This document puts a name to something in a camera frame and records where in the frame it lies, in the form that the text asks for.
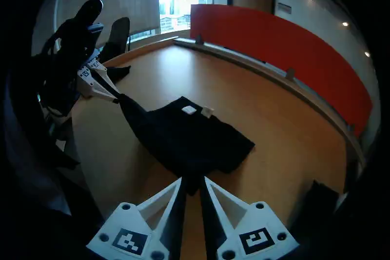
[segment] wooden table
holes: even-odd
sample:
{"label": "wooden table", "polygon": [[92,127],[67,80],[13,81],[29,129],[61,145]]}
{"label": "wooden table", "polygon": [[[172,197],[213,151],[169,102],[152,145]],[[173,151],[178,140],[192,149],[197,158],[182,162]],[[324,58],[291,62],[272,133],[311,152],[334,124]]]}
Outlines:
{"label": "wooden table", "polygon": [[[256,146],[231,174],[208,177],[242,200],[265,201],[285,225],[317,180],[341,193],[343,137],[304,101],[228,61],[178,46],[138,56],[118,89],[146,110],[181,96],[209,106]],[[92,98],[72,112],[86,182],[107,217],[122,202],[141,203],[176,180],[140,145],[117,104]],[[182,259],[205,259],[199,194],[187,196]]]}

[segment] red partition panel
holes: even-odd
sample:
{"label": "red partition panel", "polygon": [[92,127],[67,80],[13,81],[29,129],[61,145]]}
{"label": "red partition panel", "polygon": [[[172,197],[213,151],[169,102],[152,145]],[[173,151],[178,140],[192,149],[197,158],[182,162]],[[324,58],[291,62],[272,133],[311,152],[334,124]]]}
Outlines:
{"label": "red partition panel", "polygon": [[299,80],[355,125],[356,135],[366,126],[372,108],[366,88],[347,61],[310,31],[253,9],[199,4],[191,6],[191,38],[198,35],[282,70],[295,69]]}

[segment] screw hole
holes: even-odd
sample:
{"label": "screw hole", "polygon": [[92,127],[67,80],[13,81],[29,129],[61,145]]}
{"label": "screw hole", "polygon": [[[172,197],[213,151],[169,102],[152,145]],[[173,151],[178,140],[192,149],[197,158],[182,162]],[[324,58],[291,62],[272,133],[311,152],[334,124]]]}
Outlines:
{"label": "screw hole", "polygon": [[99,239],[101,241],[108,241],[110,237],[107,234],[100,234]]}
{"label": "screw hole", "polygon": [[232,260],[235,258],[235,252],[232,250],[228,250],[222,253],[222,258],[225,260]]}
{"label": "screw hole", "polygon": [[165,258],[164,254],[160,251],[153,251],[150,255],[150,258],[153,260],[163,260]]}
{"label": "screw hole", "polygon": [[278,239],[278,240],[285,240],[286,238],[287,238],[286,233],[279,233],[279,234],[277,235],[277,239]]}

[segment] clothing tag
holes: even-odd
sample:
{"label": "clothing tag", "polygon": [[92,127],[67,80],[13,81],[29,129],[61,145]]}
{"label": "clothing tag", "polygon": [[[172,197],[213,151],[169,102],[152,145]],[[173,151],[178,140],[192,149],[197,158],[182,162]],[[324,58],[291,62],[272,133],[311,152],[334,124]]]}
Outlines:
{"label": "clothing tag", "polygon": [[213,114],[214,109],[208,108],[207,106],[204,106],[202,111],[200,112],[202,115],[204,115],[207,118],[210,118]]}
{"label": "clothing tag", "polygon": [[190,105],[187,105],[186,107],[183,107],[181,110],[183,112],[187,113],[188,115],[192,115],[194,112],[196,112],[196,109],[194,109]]}

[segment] black fabric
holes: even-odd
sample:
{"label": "black fabric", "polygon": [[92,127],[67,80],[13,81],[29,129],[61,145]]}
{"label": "black fabric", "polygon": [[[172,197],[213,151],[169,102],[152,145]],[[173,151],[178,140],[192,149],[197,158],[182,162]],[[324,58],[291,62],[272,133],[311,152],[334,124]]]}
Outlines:
{"label": "black fabric", "polygon": [[89,190],[85,190],[73,183],[61,172],[57,171],[56,175],[72,214],[72,220],[75,224],[84,226],[83,233],[85,238],[90,240],[104,224],[103,216],[92,194]]}
{"label": "black fabric", "polygon": [[313,181],[290,228],[290,233],[298,243],[304,243],[328,223],[334,213],[337,199],[337,192]]}
{"label": "black fabric", "polygon": [[113,83],[116,83],[129,74],[130,68],[131,66],[121,68],[109,67],[107,68],[107,76]]}
{"label": "black fabric", "polygon": [[5,259],[104,259],[86,247],[98,230],[88,217],[79,221],[44,208],[15,189],[8,190],[12,196],[7,196],[0,213],[5,219],[1,226],[7,238],[1,246]]}
{"label": "black fabric", "polygon": [[[202,176],[213,170],[235,170],[254,147],[254,143],[217,117],[207,118],[202,107],[181,97],[147,112],[126,95],[119,104],[139,141],[168,170],[188,178],[187,192],[193,195]],[[188,115],[181,109],[192,106]]]}

